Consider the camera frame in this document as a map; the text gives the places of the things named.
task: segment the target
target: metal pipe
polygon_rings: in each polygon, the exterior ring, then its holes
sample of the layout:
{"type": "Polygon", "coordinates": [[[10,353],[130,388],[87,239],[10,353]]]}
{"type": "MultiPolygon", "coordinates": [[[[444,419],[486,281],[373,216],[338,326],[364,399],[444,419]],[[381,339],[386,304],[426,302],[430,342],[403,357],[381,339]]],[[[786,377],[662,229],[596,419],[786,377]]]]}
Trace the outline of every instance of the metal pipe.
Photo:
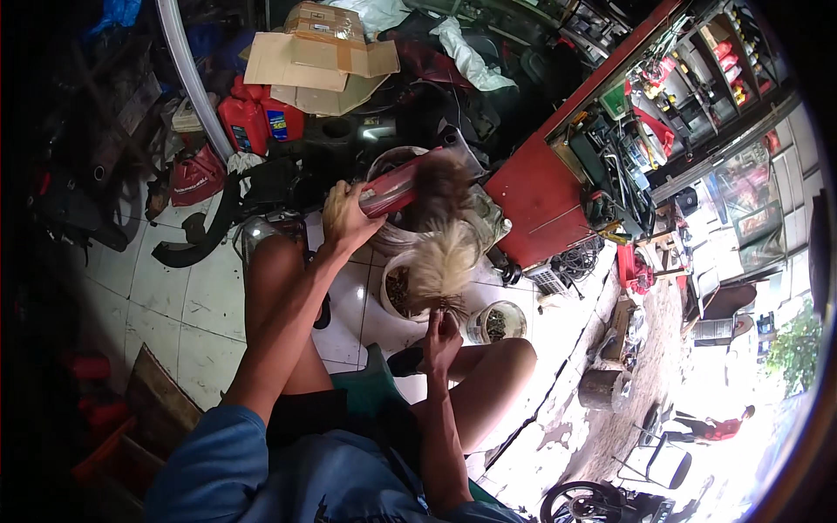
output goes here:
{"type": "Polygon", "coordinates": [[[221,121],[215,114],[215,108],[209,103],[207,92],[203,88],[198,69],[195,67],[192,50],[186,40],[186,33],[183,31],[183,21],[180,18],[180,7],[177,0],[157,0],[157,14],[160,15],[162,31],[166,35],[168,51],[172,54],[174,67],[177,75],[183,83],[183,87],[192,101],[198,120],[207,133],[209,143],[218,153],[226,165],[227,160],[233,155],[233,147],[229,144],[227,136],[223,132],[221,121]]]}

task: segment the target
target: person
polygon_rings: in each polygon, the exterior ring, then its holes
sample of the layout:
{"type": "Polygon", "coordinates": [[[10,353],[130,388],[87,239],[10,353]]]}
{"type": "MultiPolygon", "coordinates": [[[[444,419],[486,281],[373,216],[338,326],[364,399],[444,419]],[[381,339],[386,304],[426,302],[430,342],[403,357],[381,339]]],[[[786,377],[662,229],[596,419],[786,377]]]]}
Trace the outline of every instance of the person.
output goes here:
{"type": "Polygon", "coordinates": [[[514,403],[534,371],[522,339],[462,347],[455,318],[432,311],[419,370],[427,399],[350,415],[311,339],[337,272],[383,225],[332,188],[325,243],[303,267],[284,236],[256,246],[245,281],[248,346],[221,404],[169,458],[146,497],[149,521],[521,523],[474,501],[464,455],[514,403]],[[448,380],[459,385],[448,389],[448,380]]]}
{"type": "Polygon", "coordinates": [[[753,405],[748,405],[747,408],[744,409],[744,413],[740,418],[728,419],[727,421],[722,422],[712,418],[706,418],[706,421],[700,421],[698,419],[694,419],[689,414],[682,413],[680,411],[677,411],[676,413],[677,417],[674,420],[677,423],[684,424],[686,427],[690,428],[691,431],[688,433],[666,432],[666,434],[668,434],[669,441],[682,443],[694,443],[695,441],[699,441],[701,443],[705,443],[710,441],[722,441],[723,439],[729,439],[735,436],[741,428],[741,424],[749,418],[752,418],[753,414],[756,413],[756,408],[753,405]]]}

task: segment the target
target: dirt ground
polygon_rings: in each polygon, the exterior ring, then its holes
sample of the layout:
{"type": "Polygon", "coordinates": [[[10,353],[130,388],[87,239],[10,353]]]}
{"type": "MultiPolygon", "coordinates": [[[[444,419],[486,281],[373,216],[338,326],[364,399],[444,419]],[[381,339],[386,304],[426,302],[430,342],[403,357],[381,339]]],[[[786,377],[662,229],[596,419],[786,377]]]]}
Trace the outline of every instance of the dirt ground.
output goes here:
{"type": "Polygon", "coordinates": [[[638,443],[645,414],[655,402],[663,403],[671,384],[681,379],[680,328],[683,308],[676,283],[659,282],[644,297],[649,322],[648,340],[641,349],[633,372],[632,400],[621,414],[589,411],[589,436],[570,458],[559,484],[568,481],[614,480],[621,465],[611,456],[625,459],[638,443]]]}

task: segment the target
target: chair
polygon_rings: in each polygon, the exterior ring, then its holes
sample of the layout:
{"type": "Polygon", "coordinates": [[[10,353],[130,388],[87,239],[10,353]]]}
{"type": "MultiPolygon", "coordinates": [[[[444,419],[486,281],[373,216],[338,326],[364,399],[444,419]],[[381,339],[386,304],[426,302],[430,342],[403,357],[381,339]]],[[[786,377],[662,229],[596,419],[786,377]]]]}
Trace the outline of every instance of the chair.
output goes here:
{"type": "Polygon", "coordinates": [[[611,456],[622,464],[622,469],[616,477],[653,483],[668,490],[675,490],[683,485],[691,468],[691,454],[670,442],[667,434],[664,433],[661,438],[636,424],[633,425],[650,436],[651,441],[658,439],[660,442],[656,445],[637,445],[631,449],[625,461],[611,456]],[[623,475],[626,469],[632,474],[623,475]]]}
{"type": "MultiPolygon", "coordinates": [[[[350,414],[374,416],[387,400],[409,403],[398,391],[389,365],[381,353],[381,347],[372,343],[367,347],[367,365],[362,371],[338,372],[331,374],[334,388],[345,389],[348,410],[350,414]]],[[[484,501],[494,505],[504,506],[478,484],[468,480],[468,489],[476,501],[484,501]]]]}

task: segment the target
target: white tile floor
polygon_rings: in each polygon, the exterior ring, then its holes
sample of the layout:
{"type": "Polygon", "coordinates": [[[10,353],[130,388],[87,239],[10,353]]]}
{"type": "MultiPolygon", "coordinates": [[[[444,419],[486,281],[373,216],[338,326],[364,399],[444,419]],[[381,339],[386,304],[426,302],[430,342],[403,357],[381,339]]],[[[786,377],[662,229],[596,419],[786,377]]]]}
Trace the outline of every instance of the white tile floor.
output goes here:
{"type": "MultiPolygon", "coordinates": [[[[144,187],[135,198],[144,202],[144,187]]],[[[167,208],[156,224],[136,212],[136,208],[142,209],[141,204],[126,204],[121,221],[132,231],[133,239],[124,253],[97,244],[90,249],[86,268],[84,255],[73,253],[77,274],[85,282],[80,287],[89,304],[88,316],[99,326],[94,332],[107,338],[95,344],[108,352],[114,367],[117,363],[121,367],[114,371],[117,389],[124,387],[142,343],[201,408],[216,405],[219,392],[229,386],[246,348],[242,268],[232,244],[219,245],[206,259],[185,269],[166,267],[151,256],[161,240],[185,241],[178,220],[207,211],[211,220],[219,198],[217,195],[191,208],[167,208]]],[[[320,216],[309,217],[307,224],[310,247],[316,250],[322,243],[320,216]]],[[[394,318],[378,302],[386,261],[364,246],[332,284],[331,324],[313,332],[329,372],[362,368],[366,364],[363,346],[370,343],[376,342],[386,354],[392,354],[424,335],[426,324],[394,318]]],[[[541,321],[536,316],[537,293],[530,282],[523,280],[504,289],[487,260],[472,274],[465,292],[469,310],[481,310],[497,300],[521,307],[528,324],[526,338],[539,340],[536,350],[550,367],[541,372],[548,380],[557,370],[555,361],[562,359],[557,352],[564,352],[564,346],[572,350],[574,338],[562,341],[560,321],[541,321]]],[[[422,377],[400,379],[398,385],[411,401],[426,395],[422,377]]]]}

